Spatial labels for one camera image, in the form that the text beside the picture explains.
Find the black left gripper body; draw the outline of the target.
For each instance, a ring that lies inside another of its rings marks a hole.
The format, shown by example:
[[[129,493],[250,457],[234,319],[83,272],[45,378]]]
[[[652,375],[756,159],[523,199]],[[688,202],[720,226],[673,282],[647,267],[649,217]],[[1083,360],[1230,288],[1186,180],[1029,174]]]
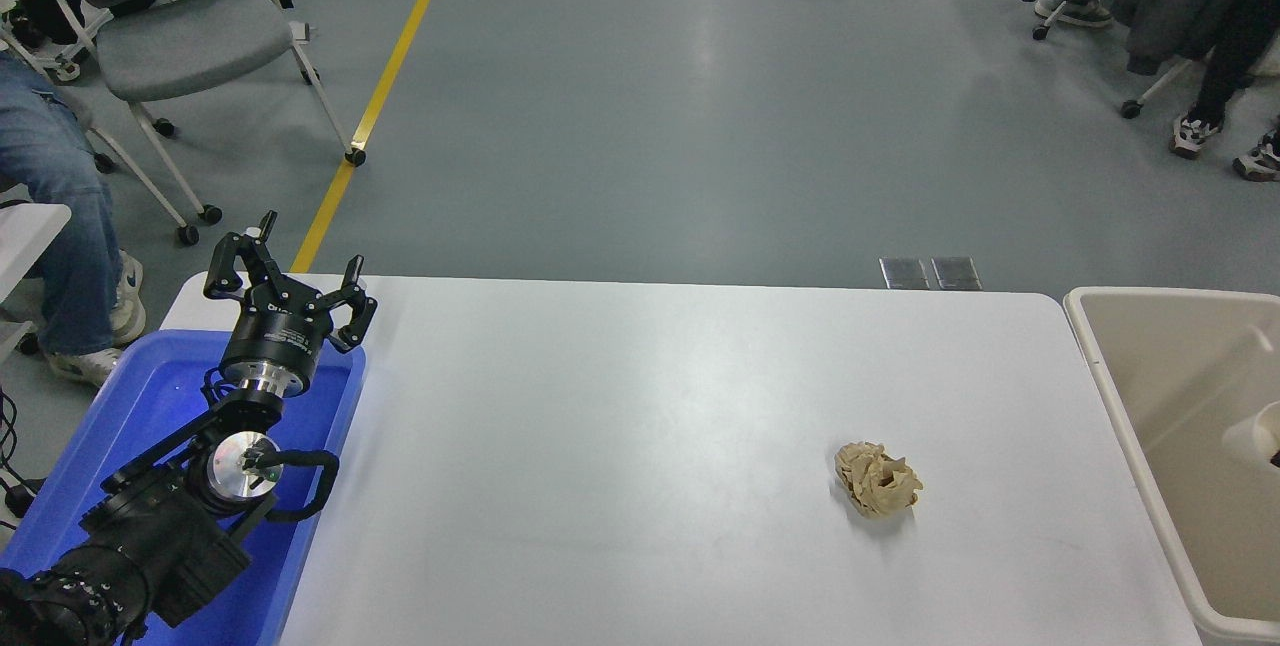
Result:
[[[311,381],[332,330],[328,313],[306,308],[319,295],[314,287],[284,287],[283,295],[271,287],[244,290],[238,321],[218,367],[221,376],[246,377],[251,363],[270,362],[292,374],[296,382]]]

